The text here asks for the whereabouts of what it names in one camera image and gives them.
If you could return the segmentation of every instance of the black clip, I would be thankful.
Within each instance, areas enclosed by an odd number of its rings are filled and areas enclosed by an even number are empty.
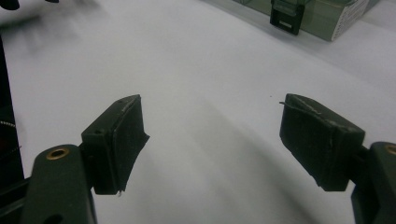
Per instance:
[[[271,4],[270,23],[288,33],[297,35],[303,20],[305,5],[294,5],[284,0],[272,0]]]

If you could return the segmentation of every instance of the dark plastic part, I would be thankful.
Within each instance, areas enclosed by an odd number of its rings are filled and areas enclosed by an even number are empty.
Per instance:
[[[305,5],[295,6],[293,10],[294,13],[287,14],[276,9],[276,1],[277,0],[271,1],[272,8],[270,23],[288,33],[297,35],[300,31],[301,22],[303,20]]]
[[[96,223],[91,188],[76,146],[53,147],[35,158],[21,224],[50,223]]]
[[[370,176],[380,203],[374,224],[396,223],[396,145],[372,144],[369,155]]]
[[[0,36],[0,120],[15,124],[3,41]],[[0,189],[24,179],[17,129],[0,125]]]
[[[19,223],[29,178],[0,189],[0,223]]]
[[[373,224],[379,210],[379,202],[373,186],[362,189],[355,187],[352,196],[353,213],[356,224]]]
[[[17,10],[20,8],[18,0],[0,0],[0,7],[6,10]]]
[[[82,133],[81,150],[96,194],[125,190],[134,162],[148,140],[140,95],[118,100]]]
[[[287,94],[280,138],[326,191],[347,188],[346,169],[361,148],[364,131],[318,102]]]

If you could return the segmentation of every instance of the white table surface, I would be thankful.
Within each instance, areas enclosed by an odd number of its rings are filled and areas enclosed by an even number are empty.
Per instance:
[[[363,128],[366,147],[395,142],[393,0],[332,43],[232,1],[97,4],[3,34],[26,176],[39,152],[79,145],[109,105],[141,94],[151,138],[127,190],[94,196],[100,224],[354,223],[354,185],[317,187],[280,141],[278,102],[313,98]]]

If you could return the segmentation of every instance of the storage box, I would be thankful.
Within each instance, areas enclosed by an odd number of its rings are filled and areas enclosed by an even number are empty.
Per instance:
[[[379,0],[234,0],[264,14],[295,35],[301,29],[333,41]]]

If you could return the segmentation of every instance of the screw hole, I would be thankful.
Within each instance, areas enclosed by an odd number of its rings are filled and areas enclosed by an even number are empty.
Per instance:
[[[387,149],[388,153],[396,155],[396,146],[395,145],[386,145],[385,148]]]
[[[53,215],[53,216],[48,217],[48,218],[43,222],[43,224],[59,224],[59,223],[62,222],[62,220],[64,220],[64,218],[63,218],[61,215],[56,214],[56,215]]]
[[[54,161],[69,154],[69,149],[67,148],[55,148],[49,154],[47,154],[47,160]]]

